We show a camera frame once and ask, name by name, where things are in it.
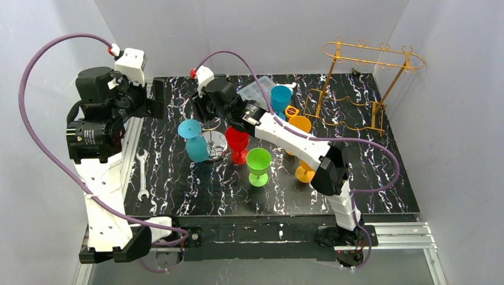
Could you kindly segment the blue plastic goblet back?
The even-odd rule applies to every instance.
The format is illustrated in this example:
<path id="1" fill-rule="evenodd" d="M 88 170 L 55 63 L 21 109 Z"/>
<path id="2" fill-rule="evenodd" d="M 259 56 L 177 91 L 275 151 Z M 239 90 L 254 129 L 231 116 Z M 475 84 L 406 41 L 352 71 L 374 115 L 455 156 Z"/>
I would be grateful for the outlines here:
<path id="1" fill-rule="evenodd" d="M 270 102 L 276 115 L 286 120 L 285 110 L 291 102 L 292 91 L 283 85 L 277 85 L 271 90 Z"/>

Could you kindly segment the chrome spiral glass rack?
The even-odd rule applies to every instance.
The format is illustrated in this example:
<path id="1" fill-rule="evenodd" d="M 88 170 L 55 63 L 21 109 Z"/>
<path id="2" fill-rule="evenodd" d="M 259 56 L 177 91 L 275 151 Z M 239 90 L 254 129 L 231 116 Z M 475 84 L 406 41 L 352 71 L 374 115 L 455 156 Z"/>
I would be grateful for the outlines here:
<path id="1" fill-rule="evenodd" d="M 196 115 L 187 116 L 183 113 L 184 120 L 195 119 Z M 228 143 L 223 132 L 218 131 L 222 121 L 220 119 L 211 119 L 210 122 L 201 124 L 201 136 L 206 140 L 209 149 L 209 158 L 203 162 L 216 162 L 222 160 L 228 154 Z"/>

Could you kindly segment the green plastic goblet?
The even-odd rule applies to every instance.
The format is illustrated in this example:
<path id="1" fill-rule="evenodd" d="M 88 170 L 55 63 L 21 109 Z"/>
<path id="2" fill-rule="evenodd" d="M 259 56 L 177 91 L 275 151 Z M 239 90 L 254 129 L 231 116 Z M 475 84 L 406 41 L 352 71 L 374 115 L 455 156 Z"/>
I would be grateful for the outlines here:
<path id="1" fill-rule="evenodd" d="M 246 164 L 250 171 L 249 182 L 255 187 L 262 187 L 269 180 L 268 170 L 270 168 L 271 155 L 264 148 L 251 149 L 246 157 Z"/>

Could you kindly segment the blue plastic goblet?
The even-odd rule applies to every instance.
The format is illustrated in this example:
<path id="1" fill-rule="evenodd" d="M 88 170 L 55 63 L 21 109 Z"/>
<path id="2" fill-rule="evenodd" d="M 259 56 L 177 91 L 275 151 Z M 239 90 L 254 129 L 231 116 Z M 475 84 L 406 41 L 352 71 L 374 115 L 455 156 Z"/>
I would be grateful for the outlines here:
<path id="1" fill-rule="evenodd" d="M 185 150 L 194 162 L 203 162 L 209 158 L 206 140 L 201 136 L 201 124 L 195 119 L 186 119 L 178 126 L 178 135 L 185 139 Z"/>
<path id="2" fill-rule="evenodd" d="M 276 115 L 286 120 L 285 110 L 291 102 L 292 91 L 283 85 L 277 85 L 271 90 L 270 102 Z"/>

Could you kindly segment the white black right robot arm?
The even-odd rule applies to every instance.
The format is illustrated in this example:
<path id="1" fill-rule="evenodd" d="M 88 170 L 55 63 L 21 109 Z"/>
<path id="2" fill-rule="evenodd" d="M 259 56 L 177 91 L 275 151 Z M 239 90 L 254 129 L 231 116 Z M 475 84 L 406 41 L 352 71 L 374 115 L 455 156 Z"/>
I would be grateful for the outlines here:
<path id="1" fill-rule="evenodd" d="M 310 185 L 327 196 L 337 226 L 349 231 L 357 228 L 360 211 L 351 202 L 347 163 L 336 143 L 319 141 L 264 110 L 256 101 L 242 99 L 224 77 L 209 77 L 197 84 L 190 100 L 199 119 L 221 118 L 238 131 L 293 153 L 315 171 Z"/>

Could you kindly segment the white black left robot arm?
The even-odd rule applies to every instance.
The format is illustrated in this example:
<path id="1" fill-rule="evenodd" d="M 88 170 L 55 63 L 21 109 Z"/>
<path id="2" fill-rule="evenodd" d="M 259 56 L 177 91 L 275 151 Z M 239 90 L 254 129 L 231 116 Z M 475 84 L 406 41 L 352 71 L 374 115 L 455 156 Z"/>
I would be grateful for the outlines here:
<path id="1" fill-rule="evenodd" d="M 69 157 L 88 187 L 89 239 L 79 254 L 80 262 L 137 260 L 168 232 L 122 218 L 121 141 L 130 118 L 165 116 L 165 82 L 154 80 L 154 96 L 150 98 L 145 84 L 134 85 L 126 75 L 100 66 L 81 71 L 75 85 L 80 99 L 68 112 L 66 141 Z"/>

